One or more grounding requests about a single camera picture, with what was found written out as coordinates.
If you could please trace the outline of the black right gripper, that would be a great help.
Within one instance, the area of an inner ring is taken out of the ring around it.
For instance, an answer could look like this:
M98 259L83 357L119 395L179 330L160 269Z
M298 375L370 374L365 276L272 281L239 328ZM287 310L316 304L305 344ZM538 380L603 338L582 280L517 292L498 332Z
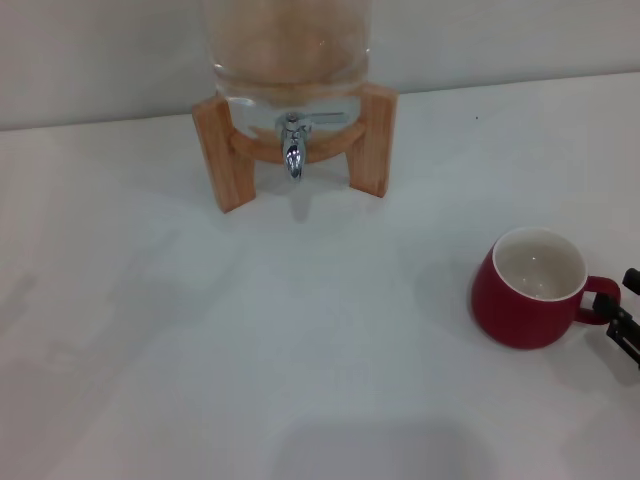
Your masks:
M640 291L640 271L629 268L622 284L630 291ZM592 304L598 324L608 324L607 336L613 340L640 367L640 326L619 302L609 295L598 293Z

